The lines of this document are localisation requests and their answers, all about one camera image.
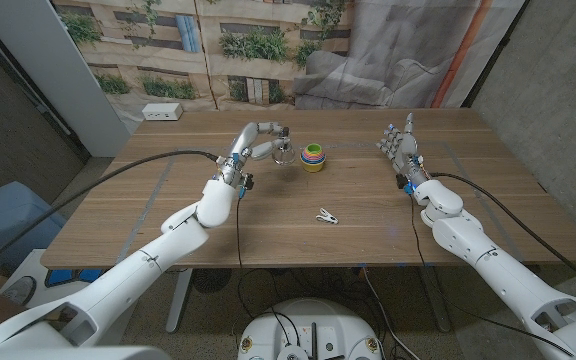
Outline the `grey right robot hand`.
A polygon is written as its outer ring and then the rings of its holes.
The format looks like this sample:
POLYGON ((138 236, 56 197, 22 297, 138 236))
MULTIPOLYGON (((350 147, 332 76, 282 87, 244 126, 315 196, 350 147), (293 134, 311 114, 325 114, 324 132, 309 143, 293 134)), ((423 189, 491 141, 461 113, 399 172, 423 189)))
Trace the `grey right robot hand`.
POLYGON ((386 155, 396 173, 397 186, 400 189, 409 187, 416 189, 430 179, 422 169, 421 156, 415 137, 412 134, 414 114, 409 113, 403 130, 392 124, 384 131, 384 137, 376 143, 376 147, 386 155))

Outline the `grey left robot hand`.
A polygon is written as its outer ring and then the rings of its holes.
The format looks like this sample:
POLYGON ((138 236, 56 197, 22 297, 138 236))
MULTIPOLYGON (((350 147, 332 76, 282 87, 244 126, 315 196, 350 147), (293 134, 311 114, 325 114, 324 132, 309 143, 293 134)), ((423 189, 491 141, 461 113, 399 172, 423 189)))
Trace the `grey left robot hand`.
POLYGON ((273 152, 290 148, 290 129, 277 122, 250 122, 234 138, 225 157, 217 160, 214 180, 235 187, 242 177, 242 168, 249 159, 263 160, 273 152), (254 145, 259 135, 275 136, 274 140, 254 145))

